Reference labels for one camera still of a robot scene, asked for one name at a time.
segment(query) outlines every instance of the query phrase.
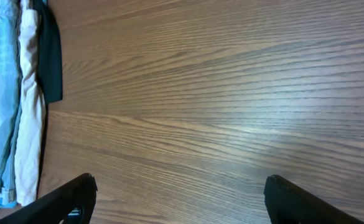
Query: white cloth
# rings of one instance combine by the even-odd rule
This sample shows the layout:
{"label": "white cloth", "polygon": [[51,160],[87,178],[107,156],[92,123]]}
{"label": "white cloth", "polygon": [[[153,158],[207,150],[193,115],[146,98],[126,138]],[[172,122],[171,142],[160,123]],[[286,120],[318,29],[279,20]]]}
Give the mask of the white cloth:
{"label": "white cloth", "polygon": [[29,0],[21,0],[21,8],[19,42],[22,113],[14,156],[14,172],[17,202],[26,206],[37,197],[40,147],[46,110],[44,95],[36,81],[39,15],[37,11],[30,9]]}

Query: clothing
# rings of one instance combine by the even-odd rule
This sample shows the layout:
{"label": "clothing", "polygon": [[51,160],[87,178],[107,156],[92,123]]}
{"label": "clothing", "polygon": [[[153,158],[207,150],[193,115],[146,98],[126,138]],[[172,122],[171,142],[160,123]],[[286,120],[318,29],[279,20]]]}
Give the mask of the clothing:
{"label": "clothing", "polygon": [[52,11],[42,0],[33,0],[33,3],[34,9],[41,15],[38,84],[44,92],[45,102],[49,104],[63,98],[60,32]]}
{"label": "clothing", "polygon": [[22,113],[14,158],[17,201],[22,206],[36,199],[41,137],[46,114],[44,96],[36,82],[39,15],[29,5],[29,0],[21,0],[19,42],[23,76],[20,99]]}
{"label": "clothing", "polygon": [[0,0],[0,204],[16,200],[14,153],[19,110],[17,0]]}

